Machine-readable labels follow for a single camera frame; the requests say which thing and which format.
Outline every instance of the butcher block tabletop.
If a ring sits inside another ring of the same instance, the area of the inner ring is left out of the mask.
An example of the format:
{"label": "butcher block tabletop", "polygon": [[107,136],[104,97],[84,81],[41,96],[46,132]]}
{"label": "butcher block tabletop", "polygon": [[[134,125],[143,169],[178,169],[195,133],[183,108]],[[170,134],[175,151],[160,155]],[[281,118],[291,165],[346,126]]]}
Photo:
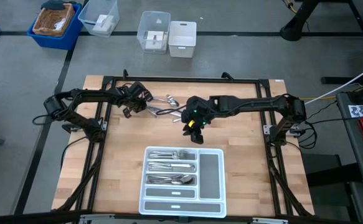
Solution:
{"label": "butcher block tabletop", "polygon": [[[83,88],[99,90],[102,80],[101,75],[88,75]],[[272,96],[286,93],[283,80],[269,81]],[[117,82],[116,85],[121,86],[125,83]],[[142,84],[154,96],[166,98],[167,94],[172,95],[180,105],[184,105],[193,95],[203,99],[209,99],[210,95],[257,97],[254,84],[194,82],[142,82]],[[170,108],[166,102],[152,101],[150,104],[164,109]],[[86,118],[94,118],[96,108],[97,103],[84,103],[79,105],[77,112]],[[132,113],[132,117],[127,119],[123,115],[123,108],[112,107],[93,206],[94,212],[138,214],[145,148],[168,146],[223,150],[227,216],[275,215],[259,112],[214,119],[210,126],[202,130],[205,143],[198,145],[191,142],[189,136],[182,135],[184,124],[173,123],[175,117],[170,114],[156,119],[147,111],[142,111],[137,114]],[[106,103],[103,104],[102,116],[105,114],[105,109]],[[281,115],[276,113],[276,119],[279,121]],[[84,132],[77,131],[70,135],[69,142],[82,137]],[[287,137],[287,141],[298,144],[297,139],[293,137]],[[60,207],[80,183],[87,148],[88,140],[84,139],[67,149],[52,208]],[[305,209],[314,214],[300,151],[287,144],[282,146],[282,153],[290,189]],[[286,213],[282,190],[278,184],[277,186],[281,211]],[[86,187],[82,208],[87,207],[89,193],[90,184]]]}

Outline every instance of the gray floor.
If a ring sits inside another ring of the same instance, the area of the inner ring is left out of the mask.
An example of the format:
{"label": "gray floor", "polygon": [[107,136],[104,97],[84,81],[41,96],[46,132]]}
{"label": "gray floor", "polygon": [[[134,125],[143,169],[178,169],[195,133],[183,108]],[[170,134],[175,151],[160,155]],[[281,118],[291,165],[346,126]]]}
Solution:
{"label": "gray floor", "polygon": [[[0,28],[26,31],[37,16],[39,1],[0,0]],[[363,15],[363,1],[355,1]],[[116,31],[136,31],[141,13],[167,11],[172,20],[196,21],[199,31],[278,32],[293,14],[274,0],[119,0],[121,21]],[[346,4],[322,3],[309,18],[312,32],[359,32]],[[30,37],[0,37],[0,215],[12,212],[40,127],[33,117],[43,114],[42,102],[53,93],[66,51],[42,49]],[[136,37],[79,37],[63,90],[81,88],[86,75],[219,77],[284,79],[296,96],[318,96],[336,86],[322,85],[322,76],[353,77],[363,71],[363,38],[312,37],[287,42],[279,37],[198,36],[193,59],[143,54]],[[318,101],[308,114],[325,106]],[[340,117],[335,106],[313,118]],[[26,212],[50,210],[59,177],[60,155],[68,134],[54,123],[45,146]],[[341,122],[318,125],[317,146],[304,153],[339,154],[354,162]]]}

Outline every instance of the cutlery tray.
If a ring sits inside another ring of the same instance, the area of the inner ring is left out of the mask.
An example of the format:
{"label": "cutlery tray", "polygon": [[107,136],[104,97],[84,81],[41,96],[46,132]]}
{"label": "cutlery tray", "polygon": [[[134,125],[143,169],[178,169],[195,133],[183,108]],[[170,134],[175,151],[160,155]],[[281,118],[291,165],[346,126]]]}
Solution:
{"label": "cutlery tray", "polygon": [[[151,159],[154,151],[182,151],[183,159]],[[150,171],[149,162],[192,164],[193,171]],[[189,175],[192,180],[182,185],[151,183],[152,176]],[[223,218],[227,214],[225,202],[224,154],[221,149],[153,147],[145,149],[143,175],[139,194],[139,212],[143,215],[175,215],[188,217]]]}

